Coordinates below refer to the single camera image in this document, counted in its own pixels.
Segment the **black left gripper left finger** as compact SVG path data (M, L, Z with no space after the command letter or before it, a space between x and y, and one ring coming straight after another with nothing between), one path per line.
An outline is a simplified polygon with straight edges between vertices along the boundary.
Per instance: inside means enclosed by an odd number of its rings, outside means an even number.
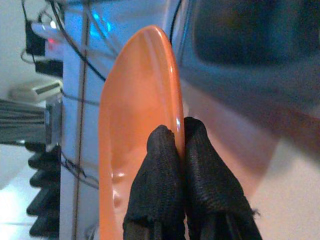
M184 193L173 132L159 125L149 135L146 150L131 185L123 239L183 240Z

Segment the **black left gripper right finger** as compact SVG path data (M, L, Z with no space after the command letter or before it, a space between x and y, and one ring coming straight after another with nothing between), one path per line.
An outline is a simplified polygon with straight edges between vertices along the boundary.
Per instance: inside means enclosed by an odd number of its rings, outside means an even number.
M204 123L184 119L186 215L191 240L260 240L243 188L211 144Z

